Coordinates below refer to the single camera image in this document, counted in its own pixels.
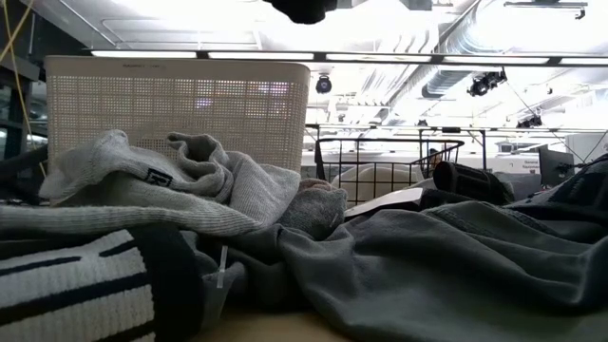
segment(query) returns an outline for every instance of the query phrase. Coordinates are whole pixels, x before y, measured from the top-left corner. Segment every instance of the white plastic basket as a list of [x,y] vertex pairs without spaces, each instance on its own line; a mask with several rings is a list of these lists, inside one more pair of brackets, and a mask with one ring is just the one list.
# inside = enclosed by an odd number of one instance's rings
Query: white plastic basket
[[99,132],[169,157],[169,132],[210,134],[226,150],[299,172],[310,71],[286,63],[47,57],[52,160]]

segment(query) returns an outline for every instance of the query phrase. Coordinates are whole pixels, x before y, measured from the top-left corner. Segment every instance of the wooden surface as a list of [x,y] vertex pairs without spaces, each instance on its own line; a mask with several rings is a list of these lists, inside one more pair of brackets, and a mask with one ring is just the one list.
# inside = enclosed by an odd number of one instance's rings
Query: wooden surface
[[191,342],[346,342],[317,313],[266,314],[228,310],[221,322]]

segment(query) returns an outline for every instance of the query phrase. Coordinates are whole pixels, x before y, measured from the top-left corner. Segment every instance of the black and white striped fabric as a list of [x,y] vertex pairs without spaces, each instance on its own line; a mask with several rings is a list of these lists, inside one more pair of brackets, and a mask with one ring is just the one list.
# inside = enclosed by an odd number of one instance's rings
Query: black and white striped fabric
[[180,341],[202,320],[194,254],[173,227],[0,261],[0,341]]

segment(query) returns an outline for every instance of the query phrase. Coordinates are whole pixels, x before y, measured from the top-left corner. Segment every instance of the black wire rack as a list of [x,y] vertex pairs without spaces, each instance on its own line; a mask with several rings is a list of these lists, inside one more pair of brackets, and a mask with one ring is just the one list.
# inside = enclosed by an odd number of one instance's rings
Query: black wire rack
[[[420,156],[414,161],[379,161],[379,152],[366,149],[371,143],[391,143],[391,146],[403,146],[403,150],[412,150],[412,145],[416,144]],[[331,149],[326,149],[325,159],[322,149],[324,144],[332,146]],[[349,206],[358,205],[431,177],[437,162],[457,162],[458,150],[464,144],[456,140],[433,139],[319,139],[314,149],[316,176],[346,189],[349,193]],[[432,151],[432,146],[441,148]]]

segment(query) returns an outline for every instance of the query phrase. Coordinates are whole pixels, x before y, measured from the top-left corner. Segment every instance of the ceiling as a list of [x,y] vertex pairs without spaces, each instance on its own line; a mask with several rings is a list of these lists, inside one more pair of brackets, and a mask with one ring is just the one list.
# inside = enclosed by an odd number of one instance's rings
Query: ceiling
[[[261,0],[39,0],[34,8],[96,49],[608,53],[608,36],[597,34],[608,31],[606,0],[586,0],[586,15],[580,20],[575,18],[579,8],[513,9],[504,0],[432,1],[433,10],[423,11],[409,10],[399,0],[367,0],[329,12],[311,26],[290,22]],[[329,95],[311,91],[309,123],[414,125],[424,119],[442,126],[514,127],[534,112],[545,125],[608,127],[598,115],[606,101],[605,69],[508,67],[508,84],[473,98],[466,94],[472,78],[496,69],[309,68],[312,85],[320,74],[328,74],[333,85]],[[586,116],[597,119],[578,120]]]

